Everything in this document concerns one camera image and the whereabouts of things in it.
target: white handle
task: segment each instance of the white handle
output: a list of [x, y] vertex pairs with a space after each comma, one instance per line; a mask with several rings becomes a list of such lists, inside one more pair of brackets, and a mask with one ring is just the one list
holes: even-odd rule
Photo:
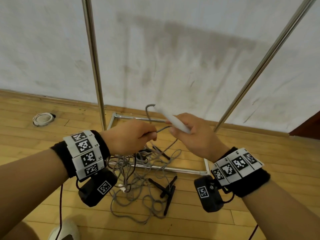
[[172, 123], [172, 125], [174, 127], [182, 130], [185, 133], [191, 134], [190, 129], [188, 127], [186, 127], [186, 125], [184, 123], [182, 123], [177, 117], [168, 113], [162, 107], [154, 106], [154, 109], [156, 112], [163, 114]]

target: wristband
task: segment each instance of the wristband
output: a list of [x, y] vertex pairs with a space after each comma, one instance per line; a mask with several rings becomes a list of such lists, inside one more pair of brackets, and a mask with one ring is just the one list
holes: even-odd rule
[[262, 166], [246, 149], [233, 147], [214, 163], [211, 173], [221, 186], [242, 198], [270, 180]]
[[109, 149], [95, 130], [85, 130], [63, 138], [51, 147], [65, 166], [70, 178], [77, 176], [80, 182], [105, 168]]

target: white wall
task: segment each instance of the white wall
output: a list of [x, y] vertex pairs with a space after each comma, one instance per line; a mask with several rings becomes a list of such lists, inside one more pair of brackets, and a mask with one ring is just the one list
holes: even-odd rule
[[[218, 121], [301, 2], [92, 0], [105, 103]], [[320, 110], [319, 10], [228, 123], [289, 132]], [[2, 0], [0, 20], [0, 88], [96, 102], [81, 0]]]

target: metal bar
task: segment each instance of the metal bar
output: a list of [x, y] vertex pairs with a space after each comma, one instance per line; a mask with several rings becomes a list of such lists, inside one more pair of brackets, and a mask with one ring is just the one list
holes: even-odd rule
[[105, 131], [107, 129], [107, 124], [106, 124], [106, 117], [104, 114], [104, 103], [103, 103], [103, 95], [102, 95], [102, 87], [101, 87], [101, 79], [100, 79], [97, 43], [96, 43], [96, 36], [94, 33], [94, 17], [92, 13], [91, 0], [82, 0], [82, 6], [83, 6], [85, 26], [87, 29], [91, 64], [92, 64], [92, 70], [93, 70], [94, 84], [96, 86], [101, 125], [102, 125], [102, 129]]
[[[111, 128], [112, 123], [114, 121], [114, 119], [137, 119], [137, 120], [146, 120], [149, 121], [148, 118], [143, 118], [143, 117], [133, 117], [133, 116], [127, 116], [127, 115], [122, 115], [122, 114], [117, 114], [117, 113], [113, 113], [112, 117], [110, 119], [109, 125], [108, 125], [108, 129]], [[158, 119], [151, 119], [151, 121], [154, 122], [161, 122], [164, 123], [166, 120], [158, 120]], [[191, 169], [185, 169], [185, 168], [172, 168], [172, 167], [165, 167], [164, 170], [165, 171], [170, 171], [170, 172], [175, 172], [175, 173], [188, 173], [188, 174], [197, 174], [197, 175], [210, 175], [210, 169], [209, 169], [209, 164], [208, 161], [204, 158], [204, 164], [206, 167], [206, 171], [198, 171], [198, 170], [191, 170]], [[110, 165], [114, 165], [116, 164], [115, 162], [109, 162]], [[136, 167], [138, 168], [145, 168], [146, 165], [143, 164], [136, 164]], [[161, 169], [161, 166], [151, 166], [152, 169]]]
[[[115, 165], [115, 161], [110, 161], [109, 165]], [[136, 167], [138, 168], [146, 168], [146, 165], [143, 164], [136, 164]], [[162, 169], [161, 166], [153, 165], [151, 166], [151, 169]], [[198, 171], [198, 170], [192, 170], [192, 169], [185, 169], [185, 168], [172, 168], [172, 167], [165, 167], [163, 170], [169, 171], [169, 172], [175, 172], [175, 173], [187, 173], [187, 174], [197, 174], [197, 175], [207, 175], [207, 171]]]
[[[133, 117], [133, 116], [127, 116], [127, 115], [122, 115], [122, 114], [116, 114], [115, 118], [117, 119], [137, 119], [137, 120], [145, 120], [145, 121], [150, 121], [148, 118], [144, 117]], [[160, 122], [164, 123], [166, 120], [158, 120], [158, 119], [151, 119], [152, 122]]]
[[257, 66], [257, 68], [254, 70], [246, 84], [243, 86], [243, 88], [240, 90], [238, 95], [235, 97], [235, 99], [230, 104], [229, 108], [226, 110], [226, 112], [221, 117], [220, 121], [214, 128], [214, 132], [217, 132], [218, 129], [221, 127], [221, 125], [226, 121], [226, 119], [230, 116], [232, 111], [236, 108], [236, 106], [239, 104], [239, 102], [242, 100], [242, 98], [246, 95], [248, 90], [251, 88], [251, 86], [254, 84], [254, 82], [257, 80], [257, 78], [260, 76], [260, 74], [263, 72], [263, 70], [267, 67], [267, 65], [270, 63], [272, 58], [275, 56], [275, 54], [278, 52], [278, 50], [281, 48], [281, 46], [284, 44], [284, 42], [287, 40], [287, 38], [290, 36], [290, 34], [293, 32], [293, 30], [296, 28], [298, 23], [301, 21], [301, 19], [306, 15], [306, 13], [309, 11], [310, 7], [314, 4], [316, 0], [304, 0], [302, 4], [298, 7], [297, 11], [294, 13], [288, 24], [285, 26], [285, 28], [282, 30], [281, 34], [278, 36], [278, 38], [275, 40], [274, 44], [271, 46], [269, 51], [266, 53], [260, 64]]

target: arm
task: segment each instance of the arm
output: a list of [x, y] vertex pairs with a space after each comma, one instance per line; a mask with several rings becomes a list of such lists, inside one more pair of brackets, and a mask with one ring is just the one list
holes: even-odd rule
[[[130, 120], [101, 132], [111, 155], [129, 155], [157, 139], [154, 125]], [[68, 179], [52, 149], [0, 166], [0, 239]]]
[[[228, 152], [229, 148], [218, 139], [205, 120], [187, 113], [177, 117], [191, 129], [191, 134], [174, 127], [170, 128], [170, 132], [192, 153], [214, 163]], [[242, 200], [267, 239], [320, 239], [320, 218], [272, 180]]]

